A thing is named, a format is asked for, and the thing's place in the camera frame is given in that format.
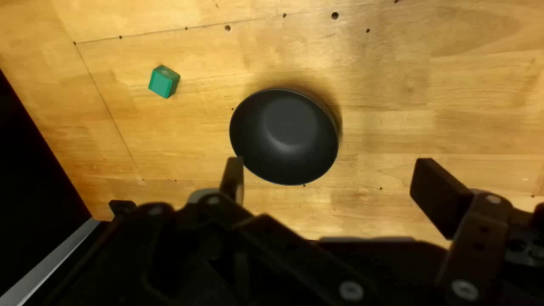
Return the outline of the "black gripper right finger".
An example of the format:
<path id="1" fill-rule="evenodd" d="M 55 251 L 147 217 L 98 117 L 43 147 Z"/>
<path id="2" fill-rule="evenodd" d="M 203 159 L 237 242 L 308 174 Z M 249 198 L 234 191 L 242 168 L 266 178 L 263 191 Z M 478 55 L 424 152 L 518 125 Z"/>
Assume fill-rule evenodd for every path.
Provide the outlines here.
<path id="1" fill-rule="evenodd" d="M 416 161 L 410 195 L 446 239 L 453 239 L 473 191 L 434 157 Z"/>

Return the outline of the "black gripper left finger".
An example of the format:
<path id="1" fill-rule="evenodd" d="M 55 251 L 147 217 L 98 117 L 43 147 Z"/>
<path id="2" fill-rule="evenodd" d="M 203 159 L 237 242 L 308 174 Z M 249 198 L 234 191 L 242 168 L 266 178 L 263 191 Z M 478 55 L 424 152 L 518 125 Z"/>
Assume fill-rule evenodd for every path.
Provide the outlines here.
<path id="1" fill-rule="evenodd" d="M 237 203 L 244 202 L 244 162 L 240 157 L 232 156 L 227 159 L 220 190 L 232 196 Z"/>

